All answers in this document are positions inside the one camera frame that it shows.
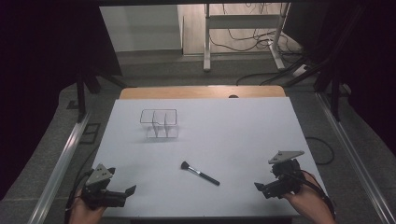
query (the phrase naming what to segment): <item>white board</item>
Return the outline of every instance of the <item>white board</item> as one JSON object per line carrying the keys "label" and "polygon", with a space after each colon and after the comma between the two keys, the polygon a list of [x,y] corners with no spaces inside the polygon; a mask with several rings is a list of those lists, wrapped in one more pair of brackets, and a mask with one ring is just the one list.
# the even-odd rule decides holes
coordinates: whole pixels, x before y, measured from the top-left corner
{"label": "white board", "polygon": [[[144,109],[176,109],[178,138],[147,138]],[[118,100],[93,167],[116,167],[109,190],[137,185],[106,217],[283,217],[298,215],[286,200],[265,199],[254,182],[276,180],[268,164],[279,150],[302,150],[302,169],[324,187],[288,97]],[[181,170],[190,166],[216,186]]]}

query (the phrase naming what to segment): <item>gray carpet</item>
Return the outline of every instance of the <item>gray carpet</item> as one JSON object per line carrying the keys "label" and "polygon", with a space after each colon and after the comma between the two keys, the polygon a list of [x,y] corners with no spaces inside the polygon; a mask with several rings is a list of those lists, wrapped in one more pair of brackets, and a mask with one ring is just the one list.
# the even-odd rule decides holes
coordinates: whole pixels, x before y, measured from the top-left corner
{"label": "gray carpet", "polygon": [[[203,71],[202,61],[193,58],[185,60],[178,57],[165,57],[158,62],[150,58],[144,62],[142,58],[134,60],[133,57],[122,57],[120,57],[120,64],[123,77],[120,79],[138,87],[234,85],[241,76],[276,71],[275,64],[268,55],[260,56],[259,60],[251,59],[250,56],[231,57],[230,60],[227,60],[226,56],[219,56],[212,62],[210,73]],[[240,84],[257,85],[269,77],[271,76],[251,77],[244,79]],[[288,79],[291,79],[291,76],[275,81],[274,84]],[[315,78],[311,77],[293,88],[286,89],[286,93],[291,99],[304,135],[326,141],[335,151],[334,161],[318,168],[329,196],[334,202],[337,220],[339,223],[381,223],[312,92],[314,80]],[[102,85],[101,92],[96,97],[88,97],[89,103],[93,103],[93,113],[89,123],[100,123],[98,136],[93,144],[88,144],[93,140],[92,135],[88,134],[82,137],[82,141],[86,143],[80,144],[76,149],[45,223],[63,222],[64,206],[77,171],[94,147],[100,144],[114,101],[120,95],[121,89],[118,86],[101,78],[99,81]],[[20,177],[5,199],[0,202],[0,221],[2,223],[26,223],[32,215],[35,204],[47,184],[50,173],[77,120],[78,111],[66,109],[70,101],[76,100],[75,86],[70,86],[62,91],[58,110],[46,134]],[[342,98],[340,102],[340,116],[346,131],[350,134],[353,144],[394,212],[396,208],[394,200],[396,198],[396,174],[392,171],[396,168],[396,159],[370,127],[354,113],[347,104],[347,98]],[[316,140],[307,140],[307,143],[315,160],[326,161],[329,159],[329,151],[323,144]],[[83,171],[91,168],[93,158],[94,154],[85,164]],[[104,218],[101,223],[129,223],[129,221]],[[302,217],[297,217],[293,219],[293,223],[309,222]]]}

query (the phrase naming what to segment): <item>wooden table edge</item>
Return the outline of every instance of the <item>wooden table edge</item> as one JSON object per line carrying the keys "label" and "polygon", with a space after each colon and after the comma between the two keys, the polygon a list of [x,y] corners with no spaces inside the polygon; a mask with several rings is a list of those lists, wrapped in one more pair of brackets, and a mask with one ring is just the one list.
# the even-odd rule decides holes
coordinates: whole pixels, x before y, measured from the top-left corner
{"label": "wooden table edge", "polygon": [[194,98],[286,97],[280,86],[177,86],[126,88],[121,100],[128,99],[194,99]]}

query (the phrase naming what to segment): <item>person's arm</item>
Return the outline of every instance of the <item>person's arm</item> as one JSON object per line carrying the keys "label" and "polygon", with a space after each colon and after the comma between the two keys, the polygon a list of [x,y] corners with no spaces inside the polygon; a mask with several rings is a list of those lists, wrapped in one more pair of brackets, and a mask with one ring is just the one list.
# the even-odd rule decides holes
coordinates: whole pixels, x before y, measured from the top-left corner
{"label": "person's arm", "polygon": [[97,224],[105,212],[105,207],[99,207],[91,210],[87,204],[79,198],[81,190],[78,192],[76,199],[73,202],[72,211],[69,219],[69,224]]}
{"label": "person's arm", "polygon": [[[311,175],[304,173],[304,176],[307,181],[318,186]],[[298,213],[315,224],[336,223],[327,204],[307,185],[303,185],[297,194],[287,193],[282,196],[289,201]]]}

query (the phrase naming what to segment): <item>cable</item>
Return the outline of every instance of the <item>cable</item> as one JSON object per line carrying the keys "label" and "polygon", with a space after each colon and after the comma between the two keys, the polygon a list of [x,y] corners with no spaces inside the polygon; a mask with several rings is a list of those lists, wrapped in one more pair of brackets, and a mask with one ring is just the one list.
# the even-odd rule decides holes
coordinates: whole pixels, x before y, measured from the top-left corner
{"label": "cable", "polygon": [[297,62],[293,63],[293,64],[292,64],[291,66],[289,66],[286,70],[284,70],[284,71],[282,71],[281,73],[279,73],[278,76],[276,76],[276,77],[271,77],[271,78],[268,78],[268,79],[264,80],[262,83],[260,83],[260,86],[262,86],[262,85],[264,85],[264,84],[267,84],[267,83],[270,83],[270,82],[272,82],[272,81],[275,81],[275,80],[277,80],[277,79],[280,79],[280,78],[282,78],[282,77],[288,75],[288,74],[289,74],[289,71],[291,71],[292,69],[294,69],[294,68],[297,67],[298,65],[303,64],[303,62],[304,62],[305,60],[306,60],[305,57],[301,57]]}
{"label": "cable", "polygon": [[78,179],[79,174],[81,173],[82,168],[84,167],[85,163],[87,163],[87,161],[88,161],[88,160],[90,159],[90,157],[92,156],[93,152],[96,151],[98,148],[99,148],[99,145],[96,146],[96,147],[94,147],[93,150],[92,150],[92,151],[90,152],[90,154],[88,155],[88,157],[85,159],[85,161],[84,161],[84,162],[82,163],[82,165],[79,167],[78,172],[77,172],[77,175],[76,175],[76,178],[75,178],[75,182],[74,182],[74,185],[73,185],[74,187],[76,186],[77,179]]}
{"label": "cable", "polygon": [[291,62],[291,61],[289,61],[288,59],[285,58],[286,55],[288,55],[288,56],[296,55],[296,54],[293,54],[293,53],[279,53],[279,55],[280,55],[280,57],[282,58],[282,60],[285,61],[285,62],[287,62],[287,63],[297,63],[297,62],[299,61],[299,59],[298,59],[298,60],[295,61],[295,62]]}
{"label": "cable", "polygon": [[[302,53],[300,53],[300,52],[293,51],[293,50],[291,50],[291,49],[289,48],[289,38],[288,38],[286,35],[280,35],[280,36],[283,37],[283,38],[286,38],[286,45],[285,45],[285,47],[286,47],[286,49],[288,49],[289,52],[291,52],[291,53],[293,53],[293,54],[299,54],[299,55],[302,54]],[[280,46],[279,46],[279,51],[281,51],[281,52],[287,52],[287,51],[282,50],[282,49],[280,48]]]}
{"label": "cable", "polygon": [[328,165],[328,164],[332,163],[332,161],[334,161],[334,154],[335,154],[334,149],[327,142],[325,142],[324,140],[322,140],[320,138],[316,138],[316,137],[306,137],[305,139],[306,140],[308,140],[308,139],[317,140],[317,141],[323,143],[324,145],[326,145],[326,147],[330,150],[330,152],[332,154],[332,156],[330,157],[330,159],[328,161],[325,161],[325,162],[316,162],[315,161],[316,165]]}
{"label": "cable", "polygon": [[[268,6],[267,5],[265,5],[265,4],[263,4],[262,3],[262,7],[260,8],[260,10],[259,10],[259,14],[260,15],[262,15],[262,12],[264,11],[264,7],[266,8],[266,11],[267,11],[267,15],[268,15]],[[256,31],[257,30],[259,30],[260,31],[260,29],[254,29],[254,32],[253,32],[253,38],[255,39],[255,40],[259,40],[260,38],[261,38],[261,36],[259,36],[257,39],[254,37],[255,36],[255,34],[256,34]]]}
{"label": "cable", "polygon": [[332,206],[332,201],[330,200],[330,198],[326,195],[326,193],[324,192],[324,190],[322,189],[322,187],[320,186],[320,184],[318,183],[318,181],[314,178],[314,180],[318,183],[318,186],[316,186],[315,184],[305,180],[305,179],[301,179],[298,176],[295,175],[290,175],[287,173],[282,173],[282,175],[286,175],[294,180],[297,180],[298,182],[300,182],[301,184],[305,184],[307,185],[309,188],[311,188],[312,190],[314,190],[319,197],[323,200],[323,202],[326,203],[326,205],[328,206],[330,213],[332,214],[332,218],[335,220],[335,212],[334,212],[334,207]]}
{"label": "cable", "polygon": [[242,79],[245,79],[245,78],[248,78],[248,77],[257,77],[257,76],[264,76],[264,75],[276,75],[276,74],[279,74],[279,73],[277,72],[277,73],[257,73],[257,74],[250,74],[250,75],[247,75],[247,76],[243,76],[243,77],[238,78],[238,79],[236,80],[235,85],[238,86],[238,85],[239,85],[239,82],[240,82]]}
{"label": "cable", "polygon": [[233,48],[231,48],[231,47],[229,47],[229,46],[221,45],[221,44],[217,44],[217,43],[213,42],[212,36],[210,36],[210,35],[209,35],[209,39],[210,39],[210,42],[212,42],[212,44],[214,44],[215,46],[224,47],[224,48],[227,48],[227,49],[232,49],[232,50],[240,51],[240,52],[248,51],[248,50],[250,50],[250,49],[254,49],[254,48],[258,45],[258,43],[264,42],[264,41],[268,41],[268,40],[269,40],[269,39],[260,40],[260,42],[256,43],[254,46],[252,46],[251,48],[248,48],[248,49],[233,49]]}
{"label": "cable", "polygon": [[228,29],[228,32],[229,32],[229,34],[230,34],[231,39],[233,39],[233,40],[248,40],[248,39],[260,40],[260,38],[262,38],[263,36],[265,36],[265,35],[271,35],[271,34],[274,33],[275,31],[271,31],[271,32],[268,32],[268,33],[265,33],[265,34],[262,34],[262,35],[255,35],[255,34],[253,34],[253,36],[250,36],[250,37],[243,37],[243,38],[235,38],[235,37],[233,37],[233,35],[231,34],[230,29]]}
{"label": "cable", "polygon": [[75,181],[73,183],[73,188],[70,190],[70,194],[69,194],[69,198],[67,200],[66,203],[66,207],[65,207],[65,211],[64,211],[64,223],[69,223],[69,219],[70,219],[70,215],[71,215],[71,209],[72,209],[72,205],[74,200],[77,198],[76,195],[76,191],[77,191],[77,187],[78,185],[81,183],[81,181],[87,177],[90,176],[93,173],[93,169],[91,169],[90,171],[85,172],[82,176],[79,176],[81,173],[82,168],[84,167],[84,165],[87,163],[88,159],[91,157],[91,155],[93,154],[94,151],[96,151],[99,148],[99,145],[96,146],[88,155],[88,157],[85,159],[85,161],[82,163],[82,165],[79,167],[78,169],[78,173],[76,175]]}

